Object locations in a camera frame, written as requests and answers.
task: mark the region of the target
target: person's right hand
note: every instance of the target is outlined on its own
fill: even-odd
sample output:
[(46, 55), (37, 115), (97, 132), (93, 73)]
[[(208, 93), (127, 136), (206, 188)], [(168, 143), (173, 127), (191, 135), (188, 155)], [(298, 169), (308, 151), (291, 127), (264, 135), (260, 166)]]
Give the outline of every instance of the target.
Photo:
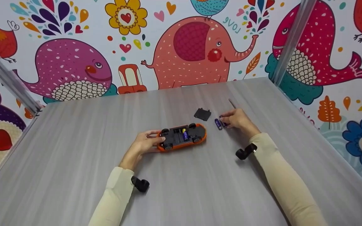
[(233, 109), (221, 114), (220, 120), (229, 124), (227, 128), (237, 127), (245, 133), (249, 139), (261, 133), (250, 118), (245, 114), (243, 109)]

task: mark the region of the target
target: black wrist strap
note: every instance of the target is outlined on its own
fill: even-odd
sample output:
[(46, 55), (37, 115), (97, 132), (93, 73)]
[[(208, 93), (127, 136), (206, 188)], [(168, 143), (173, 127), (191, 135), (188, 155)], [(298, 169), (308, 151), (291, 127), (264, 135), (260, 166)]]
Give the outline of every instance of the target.
[(251, 153), (255, 153), (256, 150), (258, 149), (258, 147), (253, 144), (250, 143), (250, 145), (248, 145), (244, 150), (243, 149), (238, 149), (235, 153), (235, 155), (240, 159), (240, 160), (244, 160), (246, 159)]

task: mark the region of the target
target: toy car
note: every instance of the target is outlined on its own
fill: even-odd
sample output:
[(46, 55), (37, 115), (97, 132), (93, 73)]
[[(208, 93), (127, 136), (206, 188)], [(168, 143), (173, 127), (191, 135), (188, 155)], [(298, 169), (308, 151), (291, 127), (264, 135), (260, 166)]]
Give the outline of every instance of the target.
[(157, 145), (161, 152), (165, 152), (202, 143), (206, 140), (206, 129), (199, 123), (192, 123), (190, 125), (163, 129), (157, 136), (166, 138), (164, 142)]

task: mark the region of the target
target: water droplet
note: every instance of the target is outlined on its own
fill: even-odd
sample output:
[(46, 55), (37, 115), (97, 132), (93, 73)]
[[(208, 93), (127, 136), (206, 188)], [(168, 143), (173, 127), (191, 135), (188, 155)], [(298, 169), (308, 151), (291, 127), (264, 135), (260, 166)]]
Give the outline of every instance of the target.
[(343, 2), (343, 3), (340, 4), (339, 9), (344, 9), (345, 7), (346, 7), (346, 3)]

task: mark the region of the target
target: toy car drawing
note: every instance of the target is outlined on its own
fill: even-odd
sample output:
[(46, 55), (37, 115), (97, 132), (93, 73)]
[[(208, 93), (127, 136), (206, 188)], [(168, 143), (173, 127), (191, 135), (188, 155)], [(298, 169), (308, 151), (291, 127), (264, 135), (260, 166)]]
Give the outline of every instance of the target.
[(147, 91), (142, 84), (139, 68), (136, 64), (124, 64), (118, 67), (122, 86), (118, 87), (118, 94), (137, 93)]
[(202, 143), (206, 140), (206, 129), (199, 123), (192, 123), (190, 125), (163, 129), (157, 136), (166, 138), (164, 142), (157, 145), (161, 152), (165, 152)]

